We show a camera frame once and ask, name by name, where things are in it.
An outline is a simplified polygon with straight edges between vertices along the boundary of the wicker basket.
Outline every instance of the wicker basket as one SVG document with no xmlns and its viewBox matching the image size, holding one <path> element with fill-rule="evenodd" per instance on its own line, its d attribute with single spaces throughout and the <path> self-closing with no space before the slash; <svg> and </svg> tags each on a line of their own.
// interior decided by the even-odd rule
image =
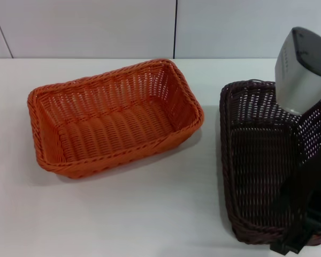
<svg viewBox="0 0 321 257">
<path fill-rule="evenodd" d="M 293 212 L 271 207 L 285 179 L 321 144 L 321 101 L 303 116 L 276 103 L 273 82 L 228 84 L 220 99 L 221 154 L 228 217 L 237 239 L 269 244 Z M 321 243 L 321 233 L 309 245 Z"/>
<path fill-rule="evenodd" d="M 167 59 L 39 87 L 27 103 L 38 164 L 74 179 L 174 148 L 203 123 Z"/>
</svg>

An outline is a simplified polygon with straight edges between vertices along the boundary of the white table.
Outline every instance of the white table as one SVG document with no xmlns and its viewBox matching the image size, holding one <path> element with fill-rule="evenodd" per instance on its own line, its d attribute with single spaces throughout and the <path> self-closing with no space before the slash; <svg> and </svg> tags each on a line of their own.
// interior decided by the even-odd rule
<svg viewBox="0 0 321 257">
<path fill-rule="evenodd" d="M 37 165 L 28 93 L 140 61 L 0 59 L 0 257 L 279 256 L 235 239 L 216 160 L 222 87 L 273 80 L 274 59 L 175 60 L 205 112 L 178 149 L 83 180 Z"/>
</svg>

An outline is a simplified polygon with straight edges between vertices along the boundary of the orange wicker basket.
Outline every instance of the orange wicker basket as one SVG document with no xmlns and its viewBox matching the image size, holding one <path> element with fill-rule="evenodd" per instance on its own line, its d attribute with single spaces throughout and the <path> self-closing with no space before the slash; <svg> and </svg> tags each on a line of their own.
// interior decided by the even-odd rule
<svg viewBox="0 0 321 257">
<path fill-rule="evenodd" d="M 204 119 L 167 59 L 39 87 L 27 105 L 38 164 L 73 179 L 174 148 Z"/>
</svg>

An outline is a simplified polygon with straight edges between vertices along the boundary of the dark brown wicker basket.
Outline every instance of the dark brown wicker basket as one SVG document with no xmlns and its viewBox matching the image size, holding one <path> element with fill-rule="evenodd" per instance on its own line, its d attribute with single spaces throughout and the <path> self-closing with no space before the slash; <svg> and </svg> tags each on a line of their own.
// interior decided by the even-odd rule
<svg viewBox="0 0 321 257">
<path fill-rule="evenodd" d="M 321 101 L 303 116 L 276 103 L 274 82 L 228 84 L 220 99 L 221 154 L 228 217 L 237 239 L 269 244 L 293 220 L 271 208 L 284 180 L 321 145 Z M 321 233 L 309 245 L 321 243 Z"/>
</svg>

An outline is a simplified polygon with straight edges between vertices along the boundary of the basket rim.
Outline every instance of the basket rim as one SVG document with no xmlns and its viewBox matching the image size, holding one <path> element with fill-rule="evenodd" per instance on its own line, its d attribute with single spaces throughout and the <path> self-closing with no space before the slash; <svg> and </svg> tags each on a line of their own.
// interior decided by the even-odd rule
<svg viewBox="0 0 321 257">
<path fill-rule="evenodd" d="M 192 110 L 195 115 L 195 120 L 187 125 L 186 127 L 171 132 L 168 135 L 165 135 L 163 137 L 156 138 L 151 141 L 147 141 L 145 143 L 142 143 L 140 145 L 130 147 L 130 148 L 125 148 L 119 151 L 114 151 L 106 155 L 100 155 L 96 157 L 91 157 L 91 158 L 84 158 L 80 159 L 77 161 L 72 161 L 72 162 L 49 162 L 46 154 L 45 154 L 45 149 L 44 149 L 44 143 L 40 137 L 41 133 L 41 127 L 40 127 L 40 115 L 39 111 L 36 109 L 36 103 L 37 103 L 37 96 L 38 95 L 43 95 L 44 93 L 55 93 L 55 92 L 61 92 L 62 90 L 69 89 L 70 87 L 78 87 L 81 86 L 84 82 L 89 82 L 92 79 L 96 79 L 98 77 L 105 79 L 105 78 L 111 78 L 120 74 L 128 74 L 130 72 L 134 72 L 137 69 L 143 69 L 148 66 L 155 66 L 155 65 L 167 65 L 170 67 L 171 73 L 175 76 L 175 79 L 177 81 L 177 86 L 181 89 L 184 97 L 188 101 L 188 103 L 192 106 Z M 150 145 L 150 144 L 160 144 L 163 141 L 165 141 L 168 138 L 175 137 L 178 134 L 185 133 L 187 131 L 194 132 L 196 131 L 204 121 L 204 113 L 202 110 L 202 107 L 198 103 L 197 99 L 191 92 L 189 85 L 182 74 L 182 72 L 176 67 L 176 65 L 169 59 L 153 59 L 150 61 L 134 64 L 131 66 L 127 67 L 122 67 L 117 70 L 105 72 L 102 74 L 94 75 L 91 77 L 83 77 L 75 80 L 71 80 L 68 82 L 63 82 L 63 83 L 55 83 L 55 84 L 49 84 L 45 86 L 38 87 L 30 92 L 27 98 L 27 105 L 28 105 L 28 110 L 30 113 L 30 119 L 31 119 L 31 126 L 32 126 L 32 132 L 33 132 L 33 138 L 34 138 L 34 146 L 36 150 L 36 157 L 37 157 L 37 162 L 39 165 L 43 166 L 45 169 L 54 169 L 54 168 L 71 168 L 74 166 L 79 166 L 82 164 L 90 163 L 90 162 L 100 162 L 100 161 L 105 161 L 106 159 L 112 159 L 115 158 L 116 156 L 119 156 L 121 154 L 126 154 L 130 153 L 134 150 L 139 150 L 143 148 L 144 146 Z"/>
<path fill-rule="evenodd" d="M 236 203 L 236 191 L 235 191 L 235 179 L 232 162 L 232 145 L 231 145 L 231 128 L 230 128 L 230 110 L 225 108 L 228 106 L 230 95 L 241 88 L 260 88 L 274 89 L 275 83 L 271 81 L 263 81 L 258 79 L 250 79 L 243 81 L 236 81 L 227 84 L 221 91 L 220 95 L 220 140 L 221 140 L 221 161 L 223 164 L 223 177 L 224 177 L 224 192 L 226 198 L 226 208 L 228 217 L 232 223 L 232 227 L 235 227 L 238 223 L 243 225 L 245 229 L 258 233 L 270 233 L 272 235 L 281 235 L 284 232 L 284 228 L 273 226 L 260 226 L 256 225 L 247 219 L 241 217 L 239 207 Z M 321 232 L 315 234 L 312 240 L 321 241 Z"/>
</svg>

